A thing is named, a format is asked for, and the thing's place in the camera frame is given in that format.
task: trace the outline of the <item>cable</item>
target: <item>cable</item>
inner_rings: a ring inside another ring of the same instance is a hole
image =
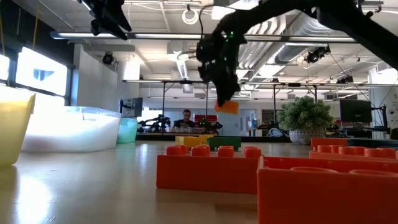
[[[36,33],[37,33],[37,24],[39,23],[39,0],[36,1],[36,20],[35,20],[35,31],[33,32],[33,45],[32,50],[35,50],[36,46]]]
[[[332,54],[329,54],[332,58],[333,58],[333,60],[336,62],[336,65],[340,68],[340,70],[345,74],[345,75],[347,75],[347,73],[344,71],[344,69],[339,65],[339,63],[337,62],[337,60],[334,58],[334,56],[332,55]],[[372,104],[372,106],[375,108],[376,106],[372,103],[372,101],[370,101],[369,100],[369,98],[358,88],[358,86],[357,85],[355,85],[355,83],[353,82],[353,85],[359,90],[359,92],[369,101],[369,102],[371,102],[371,104]],[[377,114],[379,115],[379,118],[380,118],[380,121],[382,121],[382,119],[381,119],[381,115],[380,115],[380,111],[379,110],[376,110],[377,111]]]

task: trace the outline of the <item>metal frame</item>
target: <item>metal frame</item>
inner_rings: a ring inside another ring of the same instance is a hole
[[[163,83],[163,96],[162,96],[162,116],[164,116],[164,106],[165,106],[165,94],[167,92],[167,90],[169,90],[171,88],[171,86],[169,88],[166,89],[166,83],[173,83],[172,85],[174,85],[174,83],[179,83],[179,84],[194,84],[194,83],[204,83],[206,84],[206,118],[207,118],[207,114],[208,114],[208,88],[209,85],[212,85],[212,83],[205,83],[202,80],[123,80],[123,82],[125,83],[139,83],[139,82],[154,82],[154,83]],[[290,86],[290,87],[301,87],[301,86],[305,86],[308,90],[309,87],[312,86],[314,87],[314,92],[312,92],[314,94],[315,97],[315,101],[318,101],[318,86],[366,86],[366,87],[392,87],[395,85],[384,85],[384,84],[333,84],[333,83],[256,83],[256,82],[239,82],[240,84],[250,84],[250,85],[271,85],[272,86],[272,90],[273,90],[273,101],[274,101],[274,122],[277,123],[277,115],[276,115],[276,94],[278,94],[278,92],[280,91],[280,89],[278,91],[276,91],[276,86],[281,85],[283,86]]]
[[[202,80],[123,80],[124,83],[179,83],[179,84],[193,84],[193,83],[204,83]],[[393,84],[367,84],[367,83],[357,83],[357,84],[337,84],[337,83],[272,83],[272,82],[238,82],[238,84],[248,84],[248,85],[262,85],[262,86],[273,86],[273,85],[282,85],[289,87],[301,87],[301,86],[333,86],[333,87],[395,87]]]

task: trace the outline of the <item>white planter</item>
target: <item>white planter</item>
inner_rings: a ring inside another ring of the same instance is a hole
[[[289,131],[289,137],[294,144],[310,145],[311,138],[324,138],[325,131],[323,128],[296,129]]]

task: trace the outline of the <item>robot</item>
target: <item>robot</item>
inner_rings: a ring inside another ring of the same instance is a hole
[[[236,68],[239,46],[246,43],[244,34],[260,22],[294,9],[318,19],[324,26],[345,32],[397,69],[398,37],[372,21],[372,13],[363,14],[363,1],[268,0],[250,10],[236,10],[224,16],[213,33],[205,35],[197,43],[200,77],[205,83],[211,81],[215,84],[218,106],[222,106],[240,90]]]
[[[147,122],[155,121],[153,124],[147,124]],[[159,114],[157,118],[148,119],[146,121],[140,121],[138,124],[141,125],[141,128],[138,129],[139,133],[143,133],[144,131],[148,133],[162,133],[166,132],[166,125],[170,127],[170,118]]]

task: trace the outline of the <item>ceiling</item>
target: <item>ceiling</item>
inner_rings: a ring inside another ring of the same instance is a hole
[[[28,12],[35,14],[37,0],[14,0]],[[213,0],[201,1],[202,5],[211,4]],[[74,0],[39,0],[39,19],[60,32],[89,32],[90,22],[93,19],[87,9]],[[163,5],[165,17],[160,4],[125,4],[123,11],[129,19],[133,32],[173,32],[173,33],[199,33],[200,25],[196,22],[188,25],[182,21],[184,5]],[[383,11],[397,11],[398,0],[384,0]],[[372,19],[380,25],[398,34],[398,14],[380,12]],[[204,32],[210,33],[217,25],[216,20],[211,19],[211,12],[202,16]],[[290,12],[286,15],[286,21],[292,21],[298,12]],[[342,35],[341,32],[332,32],[330,35]],[[141,73],[145,78],[158,78],[159,75],[170,74],[176,69],[176,63],[167,57],[167,42],[164,40],[87,40],[86,49],[91,54],[102,57],[109,46],[126,45],[135,46],[134,52],[118,51],[114,55],[119,60],[128,60],[132,54],[138,54],[141,59]],[[195,46],[196,42],[188,42],[189,46]],[[368,70],[381,62],[370,51],[359,44],[330,44],[331,54],[321,59],[319,63],[307,65],[303,62],[304,52],[289,66],[286,66],[279,77],[281,82],[327,82],[332,75],[339,74],[341,69],[347,70],[354,76],[355,82],[367,81]],[[196,70],[196,60],[187,61],[189,70]]]

